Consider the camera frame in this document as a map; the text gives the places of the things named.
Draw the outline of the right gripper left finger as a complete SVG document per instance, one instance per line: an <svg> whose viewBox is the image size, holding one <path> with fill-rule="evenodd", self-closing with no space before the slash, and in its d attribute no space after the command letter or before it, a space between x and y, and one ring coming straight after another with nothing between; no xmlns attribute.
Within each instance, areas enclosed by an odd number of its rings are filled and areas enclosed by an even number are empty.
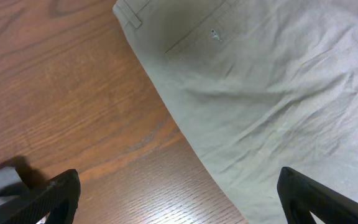
<svg viewBox="0 0 358 224"><path fill-rule="evenodd" d="M0 205L0 224L37 223L46 217L46 224L72 224L81 193L78 173L74 169L50 179Z"/></svg>

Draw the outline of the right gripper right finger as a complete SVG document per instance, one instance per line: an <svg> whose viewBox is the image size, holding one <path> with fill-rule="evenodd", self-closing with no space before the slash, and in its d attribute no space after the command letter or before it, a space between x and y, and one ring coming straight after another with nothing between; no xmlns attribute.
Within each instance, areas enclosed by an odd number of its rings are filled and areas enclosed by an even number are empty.
<svg viewBox="0 0 358 224"><path fill-rule="evenodd" d="M358 203L290 168L282 167L277 183L287 222L358 224Z"/></svg>

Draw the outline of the grey shorts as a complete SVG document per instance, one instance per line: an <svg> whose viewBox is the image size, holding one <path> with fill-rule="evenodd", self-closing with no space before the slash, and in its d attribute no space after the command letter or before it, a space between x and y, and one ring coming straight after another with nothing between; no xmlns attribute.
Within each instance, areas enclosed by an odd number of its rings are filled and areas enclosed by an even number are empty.
<svg viewBox="0 0 358 224"><path fill-rule="evenodd" d="M0 205L27 193L28 186L13 167L0 169Z"/></svg>

